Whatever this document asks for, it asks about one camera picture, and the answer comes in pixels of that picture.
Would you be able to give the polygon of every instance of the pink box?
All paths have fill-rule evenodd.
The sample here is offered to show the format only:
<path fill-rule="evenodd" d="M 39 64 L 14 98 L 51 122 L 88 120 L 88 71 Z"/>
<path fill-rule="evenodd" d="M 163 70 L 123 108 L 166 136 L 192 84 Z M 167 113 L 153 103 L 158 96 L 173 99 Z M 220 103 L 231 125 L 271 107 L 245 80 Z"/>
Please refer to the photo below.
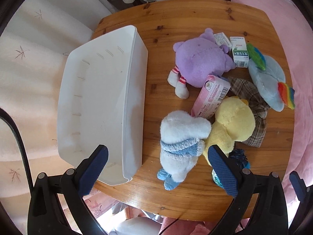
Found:
<path fill-rule="evenodd" d="M 192 109 L 193 117 L 211 118 L 230 89 L 230 83 L 217 76 L 209 75 Z"/>

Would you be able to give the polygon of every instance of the black cord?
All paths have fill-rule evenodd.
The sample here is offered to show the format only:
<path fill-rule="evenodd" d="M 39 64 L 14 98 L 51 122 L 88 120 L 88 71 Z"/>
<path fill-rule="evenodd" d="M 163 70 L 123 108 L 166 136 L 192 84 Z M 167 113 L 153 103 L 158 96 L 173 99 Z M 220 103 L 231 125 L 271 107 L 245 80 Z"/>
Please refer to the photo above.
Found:
<path fill-rule="evenodd" d="M 172 224 L 174 224 L 174 223 L 177 222 L 178 220 L 179 220 L 179 218 L 177 218 L 174 222 L 172 222 L 172 223 L 170 223 L 168 226 L 166 226 L 166 227 L 161 231 L 161 233 L 159 233 L 159 235 L 163 234 L 163 232 L 165 232 L 168 227 L 170 227 Z"/>
<path fill-rule="evenodd" d="M 18 128 L 16 124 L 14 123 L 13 119 L 10 117 L 10 115 L 5 112 L 3 109 L 0 108 L 0 118 L 10 127 L 11 131 L 13 132 L 13 135 L 16 139 L 16 142 L 18 143 L 18 148 L 21 152 L 23 164 L 24 164 L 24 169 L 27 177 L 27 182 L 28 182 L 28 187 L 29 187 L 29 192 L 32 194 L 32 191 L 34 189 L 34 185 L 32 183 L 32 175 L 30 173 L 30 168 L 29 168 L 29 163 L 25 151 L 25 147 L 23 144 L 22 137 L 18 131 Z"/>

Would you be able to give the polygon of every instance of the white plastic bin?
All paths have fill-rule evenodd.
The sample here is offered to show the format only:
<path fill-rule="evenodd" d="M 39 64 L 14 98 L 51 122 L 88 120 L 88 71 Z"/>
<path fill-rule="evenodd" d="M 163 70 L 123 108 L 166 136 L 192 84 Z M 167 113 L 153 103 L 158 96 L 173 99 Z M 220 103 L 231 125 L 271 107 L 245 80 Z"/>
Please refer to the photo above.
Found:
<path fill-rule="evenodd" d="M 142 164 L 148 50 L 134 26 L 104 34 L 68 56 L 58 101 L 58 152 L 77 167 L 106 145 L 98 180 L 132 180 Z"/>

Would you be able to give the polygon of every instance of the barcode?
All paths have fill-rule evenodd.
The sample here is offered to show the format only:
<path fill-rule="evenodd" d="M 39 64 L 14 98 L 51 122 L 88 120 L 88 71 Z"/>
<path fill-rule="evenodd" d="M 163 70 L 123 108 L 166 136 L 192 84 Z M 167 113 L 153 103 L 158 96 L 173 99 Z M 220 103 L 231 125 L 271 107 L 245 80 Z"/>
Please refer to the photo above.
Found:
<path fill-rule="evenodd" d="M 243 62 L 243 61 L 239 62 L 238 67 L 245 67 L 245 62 Z"/>
<path fill-rule="evenodd" d="M 219 96 L 218 101 L 222 101 L 224 99 L 225 95 L 227 94 L 227 92 L 228 92 L 228 88 L 227 87 L 223 87 L 223 90 L 221 92 L 221 95 Z"/>

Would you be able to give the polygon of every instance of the plaid bow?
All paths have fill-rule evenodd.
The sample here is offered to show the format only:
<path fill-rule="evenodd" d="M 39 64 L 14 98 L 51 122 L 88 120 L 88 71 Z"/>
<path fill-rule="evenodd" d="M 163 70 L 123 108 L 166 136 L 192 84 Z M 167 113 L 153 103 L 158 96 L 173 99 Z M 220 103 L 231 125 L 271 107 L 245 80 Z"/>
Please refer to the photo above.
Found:
<path fill-rule="evenodd" d="M 267 110 L 271 107 L 261 97 L 253 83 L 233 77 L 229 77 L 228 80 L 230 90 L 240 99 L 246 99 L 249 102 L 249 107 L 255 117 L 255 129 L 252 135 L 243 143 L 248 146 L 260 147 L 266 133 Z"/>

